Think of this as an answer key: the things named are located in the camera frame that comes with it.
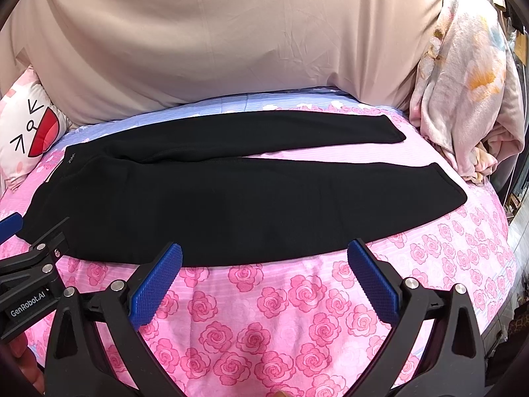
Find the left hand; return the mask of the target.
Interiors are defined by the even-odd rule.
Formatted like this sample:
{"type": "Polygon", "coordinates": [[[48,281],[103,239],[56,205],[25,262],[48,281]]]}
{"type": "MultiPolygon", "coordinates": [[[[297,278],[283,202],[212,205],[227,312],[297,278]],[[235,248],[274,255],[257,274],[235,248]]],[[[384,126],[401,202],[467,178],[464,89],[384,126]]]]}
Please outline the left hand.
{"type": "Polygon", "coordinates": [[[45,392],[44,374],[39,368],[35,354],[29,348],[26,334],[22,333],[13,339],[8,344],[8,348],[25,378],[40,394],[43,394],[45,392]]]}

